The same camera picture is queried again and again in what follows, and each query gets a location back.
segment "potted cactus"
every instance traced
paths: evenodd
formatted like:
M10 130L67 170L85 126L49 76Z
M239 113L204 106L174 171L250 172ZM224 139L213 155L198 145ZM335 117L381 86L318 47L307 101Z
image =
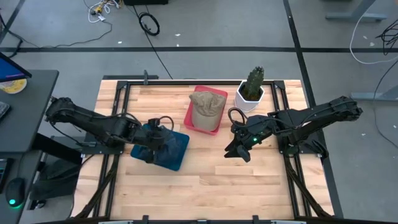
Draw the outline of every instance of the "potted cactus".
M264 89L261 87L264 80L264 69L256 67L248 76L247 80L243 80L236 90L235 106L244 112L249 112L256 108L262 100Z

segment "black desk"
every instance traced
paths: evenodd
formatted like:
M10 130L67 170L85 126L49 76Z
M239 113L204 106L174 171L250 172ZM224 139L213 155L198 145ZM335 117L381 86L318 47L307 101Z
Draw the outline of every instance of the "black desk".
M19 177L25 179L26 198L32 187L42 152L49 152L50 149L53 149L56 153L49 152L50 154L64 159L62 149L70 151L66 146L37 133L57 81L58 71L31 70L30 73L32 78L28 79L28 84L22 92L9 95L0 91L0 101L10 104L12 108L0 122L0 157L14 159L6 186L17 176L17 170L21 163ZM80 157L80 153L72 151L69 156ZM0 213L2 214L0 222L18 223L25 204L23 203L20 208L11 208L5 198L4 188L0 194Z

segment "cactus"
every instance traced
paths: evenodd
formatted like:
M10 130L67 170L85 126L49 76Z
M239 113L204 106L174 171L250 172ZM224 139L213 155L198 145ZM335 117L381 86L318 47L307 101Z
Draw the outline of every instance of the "cactus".
M260 87L264 80L264 69L256 67L249 74L247 82L244 84L243 98L249 101L257 101L260 99Z

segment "keyboard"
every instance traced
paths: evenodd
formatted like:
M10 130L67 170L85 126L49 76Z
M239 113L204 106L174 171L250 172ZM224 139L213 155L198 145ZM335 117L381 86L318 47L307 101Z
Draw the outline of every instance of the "keyboard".
M0 102L0 120L3 118L6 113L10 110L10 105L7 103Z
M0 194L6 184L12 162L12 159L0 159Z

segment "computer mouse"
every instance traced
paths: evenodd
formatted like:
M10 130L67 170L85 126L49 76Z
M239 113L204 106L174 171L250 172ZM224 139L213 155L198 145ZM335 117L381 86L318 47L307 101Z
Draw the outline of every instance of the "computer mouse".
M22 178L12 179L6 189L6 200L11 207L18 207L25 199L25 181Z

